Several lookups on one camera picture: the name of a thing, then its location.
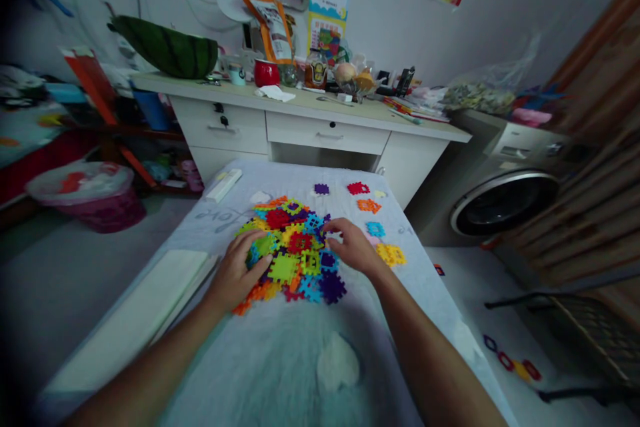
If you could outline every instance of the watermelon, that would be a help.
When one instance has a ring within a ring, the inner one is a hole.
[[[203,79],[218,59],[215,40],[126,15],[113,17],[111,22],[142,58],[171,77]]]

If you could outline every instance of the plastic bag liner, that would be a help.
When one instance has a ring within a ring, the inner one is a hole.
[[[493,115],[508,113],[536,58],[540,38],[540,32],[534,33],[518,60],[485,65],[459,75],[449,83],[440,103],[448,110],[468,108]]]
[[[93,180],[82,190],[59,193],[70,173],[82,172]],[[74,162],[64,167],[46,171],[31,180],[25,189],[43,205],[79,205],[90,201],[115,197],[125,193],[133,181],[133,171],[112,162]]]

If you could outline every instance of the finger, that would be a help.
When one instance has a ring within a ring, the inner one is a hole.
[[[342,254],[344,254],[347,250],[347,247],[344,244],[338,242],[336,239],[329,238],[327,239],[327,242],[329,243],[329,248],[336,254],[338,254],[338,257],[342,257]]]
[[[348,228],[350,224],[351,222],[349,220],[340,217],[327,222],[325,226],[322,227],[322,231],[328,232],[329,230],[333,230],[335,232],[342,232],[345,228]]]
[[[271,254],[262,257],[258,261],[258,263],[255,264],[253,268],[245,274],[245,278],[247,279],[246,282],[251,284],[252,286],[255,285],[258,280],[260,280],[260,277],[262,277],[262,274],[267,271],[267,269],[271,265],[272,260],[273,256]]]
[[[234,250],[240,244],[240,242],[242,242],[245,238],[249,237],[250,235],[255,234],[256,232],[262,232],[262,230],[260,229],[247,230],[246,232],[243,232],[242,234],[238,235],[229,244],[229,247],[227,248],[227,253]]]
[[[251,244],[259,238],[266,236],[267,232],[265,232],[264,230],[251,230],[251,233],[248,236],[244,237],[233,249],[234,254],[247,255],[249,253],[249,249],[251,248]]]

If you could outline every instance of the white desk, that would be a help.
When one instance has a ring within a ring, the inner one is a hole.
[[[133,80],[139,89],[169,96],[205,184],[235,158],[278,161],[282,155],[287,159],[302,155],[306,158],[299,163],[312,165],[324,162],[318,162],[320,155],[316,161],[309,159],[314,151],[309,148],[330,149],[341,157],[368,154],[358,165],[384,175],[404,208],[449,142],[471,139],[447,123],[414,125],[376,101],[349,107],[318,101],[317,93],[283,88],[296,96],[282,103],[255,96],[253,84],[237,87],[223,82],[215,87],[162,73],[139,74]],[[222,104],[224,113],[215,111],[215,103]],[[228,128],[221,124],[223,115]]]

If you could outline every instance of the washing machine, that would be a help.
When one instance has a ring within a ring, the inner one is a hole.
[[[475,110],[455,112],[452,124],[473,137],[447,148],[405,209],[424,246],[479,245],[530,220],[590,151]]]

